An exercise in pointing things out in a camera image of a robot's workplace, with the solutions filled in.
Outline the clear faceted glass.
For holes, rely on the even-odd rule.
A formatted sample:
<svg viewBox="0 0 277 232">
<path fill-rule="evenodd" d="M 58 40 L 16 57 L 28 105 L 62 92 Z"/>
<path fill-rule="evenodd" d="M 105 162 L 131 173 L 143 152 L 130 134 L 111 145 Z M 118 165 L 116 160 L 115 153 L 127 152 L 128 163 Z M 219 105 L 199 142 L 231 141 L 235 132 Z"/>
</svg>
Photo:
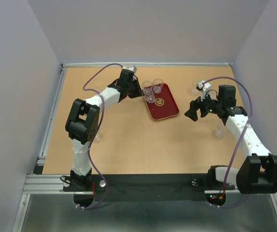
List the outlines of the clear faceted glass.
<svg viewBox="0 0 277 232">
<path fill-rule="evenodd" d="M 144 81 L 142 83 L 142 91 L 145 97 L 153 96 L 153 83 L 150 81 Z"/>
</svg>

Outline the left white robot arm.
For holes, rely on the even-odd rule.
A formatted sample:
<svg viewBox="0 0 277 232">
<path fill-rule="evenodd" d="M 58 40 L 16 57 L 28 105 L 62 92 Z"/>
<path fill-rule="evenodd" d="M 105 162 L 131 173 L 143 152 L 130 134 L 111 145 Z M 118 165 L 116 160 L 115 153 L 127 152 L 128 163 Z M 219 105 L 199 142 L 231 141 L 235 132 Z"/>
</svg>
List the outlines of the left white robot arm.
<svg viewBox="0 0 277 232">
<path fill-rule="evenodd" d="M 89 99 L 74 100 L 65 124 L 65 130 L 73 146 L 73 166 L 69 176 L 62 176 L 65 191 L 86 191 L 95 188 L 92 183 L 93 162 L 90 157 L 91 145 L 103 121 L 104 111 L 125 98 L 143 96 L 143 91 L 135 75 L 135 66 L 122 67 L 118 79 L 102 92 L 94 89 L 96 95 Z"/>
</svg>

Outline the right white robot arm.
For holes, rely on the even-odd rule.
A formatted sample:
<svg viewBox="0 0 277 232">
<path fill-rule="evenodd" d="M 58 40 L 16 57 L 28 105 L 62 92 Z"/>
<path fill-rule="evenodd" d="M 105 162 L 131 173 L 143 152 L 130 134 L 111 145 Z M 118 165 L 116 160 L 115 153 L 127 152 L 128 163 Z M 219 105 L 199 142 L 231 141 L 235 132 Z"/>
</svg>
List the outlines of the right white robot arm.
<svg viewBox="0 0 277 232">
<path fill-rule="evenodd" d="M 210 97 L 211 85 L 200 81 L 196 88 L 202 93 L 190 102 L 185 116 L 193 121 L 216 114 L 232 133 L 245 160 L 239 169 L 230 166 L 212 166 L 206 176 L 207 185 L 216 189 L 223 183 L 235 186 L 242 194 L 264 194 L 277 192 L 277 156 L 261 143 L 249 124 L 250 117 L 242 106 L 236 106 L 236 88 L 220 85 L 216 99 Z"/>
</svg>

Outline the red lacquer tray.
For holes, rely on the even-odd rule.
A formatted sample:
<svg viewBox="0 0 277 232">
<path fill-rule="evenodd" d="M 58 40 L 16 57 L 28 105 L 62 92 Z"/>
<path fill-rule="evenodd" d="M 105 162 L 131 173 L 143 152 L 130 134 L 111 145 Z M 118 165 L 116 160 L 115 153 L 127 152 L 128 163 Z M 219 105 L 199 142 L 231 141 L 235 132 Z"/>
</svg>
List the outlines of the red lacquer tray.
<svg viewBox="0 0 277 232">
<path fill-rule="evenodd" d="M 155 121 L 171 118 L 179 114 L 179 108 L 166 83 L 163 84 L 159 94 L 154 94 L 156 99 L 153 103 L 145 101 L 151 118 Z"/>
</svg>

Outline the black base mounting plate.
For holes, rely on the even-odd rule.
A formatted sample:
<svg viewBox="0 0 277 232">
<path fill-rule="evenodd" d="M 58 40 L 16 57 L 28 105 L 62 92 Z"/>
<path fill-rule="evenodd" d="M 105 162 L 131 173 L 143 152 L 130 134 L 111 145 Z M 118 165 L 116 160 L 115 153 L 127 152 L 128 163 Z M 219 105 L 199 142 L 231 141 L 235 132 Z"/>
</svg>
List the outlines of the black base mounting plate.
<svg viewBox="0 0 277 232">
<path fill-rule="evenodd" d="M 205 192 L 219 193 L 223 183 L 209 174 L 106 174 L 87 181 L 62 176 L 63 191 L 90 193 L 96 202 L 205 201 Z"/>
</svg>

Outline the aluminium table edge rail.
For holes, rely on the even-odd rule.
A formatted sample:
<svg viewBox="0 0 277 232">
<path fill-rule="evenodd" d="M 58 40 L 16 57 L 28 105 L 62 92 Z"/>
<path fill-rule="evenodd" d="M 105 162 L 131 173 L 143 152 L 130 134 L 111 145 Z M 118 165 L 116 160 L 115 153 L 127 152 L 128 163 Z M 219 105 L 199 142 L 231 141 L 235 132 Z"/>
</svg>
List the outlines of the aluminium table edge rail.
<svg viewBox="0 0 277 232">
<path fill-rule="evenodd" d="M 63 68 L 104 67 L 111 62 L 67 63 Z M 231 67 L 229 62 L 119 62 L 122 66 L 136 67 Z"/>
</svg>

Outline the left aluminium side rail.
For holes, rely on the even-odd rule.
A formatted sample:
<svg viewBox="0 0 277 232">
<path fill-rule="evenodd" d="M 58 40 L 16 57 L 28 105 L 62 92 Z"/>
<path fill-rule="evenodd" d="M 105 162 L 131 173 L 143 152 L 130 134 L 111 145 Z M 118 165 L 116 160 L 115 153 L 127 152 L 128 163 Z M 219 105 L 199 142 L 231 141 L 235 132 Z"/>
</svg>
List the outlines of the left aluminium side rail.
<svg viewBox="0 0 277 232">
<path fill-rule="evenodd" d="M 39 168 L 41 168 L 41 166 L 44 166 L 48 147 L 49 147 L 51 136 L 52 136 L 54 122 L 56 119 L 58 103 L 60 100 L 60 96 L 61 96 L 67 69 L 68 68 L 64 68 L 63 66 L 61 67 L 60 75 L 58 77 L 58 82 L 57 82 L 56 93 L 54 95 L 52 108 L 51 108 L 50 115 L 48 118 L 48 123 L 45 128 L 44 138 L 41 143 L 39 155 L 36 158 L 35 166 L 32 169 L 32 171 L 27 174 L 26 179 L 25 179 L 25 183 L 24 183 L 23 190 L 22 190 L 22 195 L 20 198 L 20 203 L 18 206 L 18 210 L 17 210 L 16 216 L 15 216 L 15 221 L 14 221 L 13 228 L 12 228 L 13 232 L 21 232 L 23 230 L 24 220 L 27 215 L 29 201 L 30 201 L 30 197 L 31 197 L 31 193 L 24 192 L 24 187 L 27 184 L 27 178 L 29 177 L 29 175 L 37 176 L 37 174 L 34 174 L 34 170 L 37 169 L 37 166 L 39 166 Z"/>
</svg>

